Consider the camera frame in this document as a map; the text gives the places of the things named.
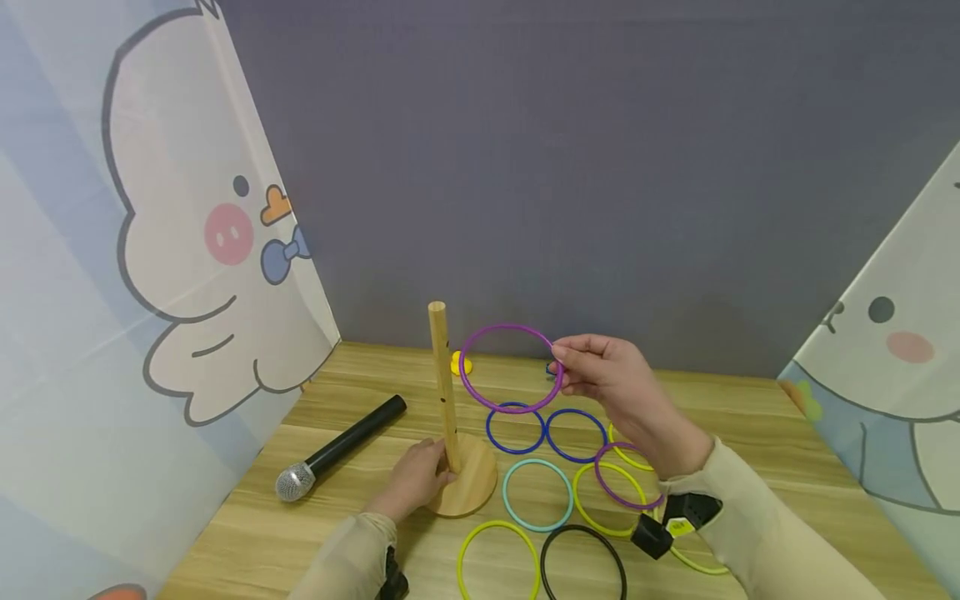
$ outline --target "hand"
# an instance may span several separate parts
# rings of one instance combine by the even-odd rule
[[[564,365],[563,394],[599,402],[661,479],[703,467],[713,439],[677,410],[636,346],[586,334],[557,340],[552,351]],[[557,363],[549,370],[557,372]]]
[[[444,448],[443,440],[434,442],[429,438],[407,448],[394,465],[387,487],[363,512],[378,513],[400,523],[432,500],[443,486],[457,478],[445,465],[441,468]]]

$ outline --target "black microphone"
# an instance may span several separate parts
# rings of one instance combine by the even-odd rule
[[[318,477],[406,410],[407,403],[399,395],[376,407],[310,458],[286,468],[276,479],[276,497],[284,502],[303,498],[313,489]]]

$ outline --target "yellow label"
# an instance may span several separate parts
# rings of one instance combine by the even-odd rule
[[[682,516],[671,518],[666,524],[666,530],[670,532],[670,535],[674,538],[679,538],[680,536],[685,536],[686,534],[696,531],[693,525],[690,524],[690,521]]]

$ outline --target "person's left hand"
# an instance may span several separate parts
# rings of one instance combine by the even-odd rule
[[[400,523],[457,478],[445,465],[441,469],[443,457],[444,440],[434,442],[427,438],[410,446],[396,462],[387,487],[367,504],[364,512],[379,513]]]

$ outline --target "gray wall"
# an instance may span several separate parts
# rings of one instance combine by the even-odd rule
[[[960,138],[952,0],[230,0],[344,338],[771,376]],[[522,336],[483,349],[543,354]]]

